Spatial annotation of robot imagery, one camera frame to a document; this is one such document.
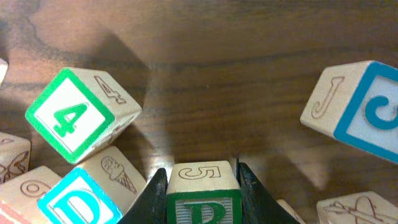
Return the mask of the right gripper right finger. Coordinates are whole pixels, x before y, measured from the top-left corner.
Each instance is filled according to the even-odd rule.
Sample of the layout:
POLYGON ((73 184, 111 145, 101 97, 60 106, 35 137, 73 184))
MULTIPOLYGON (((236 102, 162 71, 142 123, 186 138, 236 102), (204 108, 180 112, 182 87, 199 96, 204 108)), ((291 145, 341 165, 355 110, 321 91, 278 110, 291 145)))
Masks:
POLYGON ((242 195, 243 223, 299 224, 262 185, 249 166, 236 159, 236 178, 242 195))

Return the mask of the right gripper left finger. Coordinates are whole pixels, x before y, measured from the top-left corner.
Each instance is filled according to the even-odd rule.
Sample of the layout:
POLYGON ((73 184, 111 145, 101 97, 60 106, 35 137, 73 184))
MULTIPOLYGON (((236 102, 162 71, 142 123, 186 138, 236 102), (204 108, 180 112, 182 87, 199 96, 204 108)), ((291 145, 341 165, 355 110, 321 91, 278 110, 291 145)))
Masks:
POLYGON ((156 171, 145 189, 118 224, 164 224, 166 221, 167 173, 156 171))

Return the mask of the green R block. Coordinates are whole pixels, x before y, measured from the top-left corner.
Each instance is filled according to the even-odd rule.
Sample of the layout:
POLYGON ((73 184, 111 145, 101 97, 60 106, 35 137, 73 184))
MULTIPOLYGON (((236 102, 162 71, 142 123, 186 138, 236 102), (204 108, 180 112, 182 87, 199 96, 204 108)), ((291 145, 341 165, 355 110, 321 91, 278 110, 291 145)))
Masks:
POLYGON ((228 161, 175 164, 167 187, 168 223, 242 223, 241 188, 228 161))

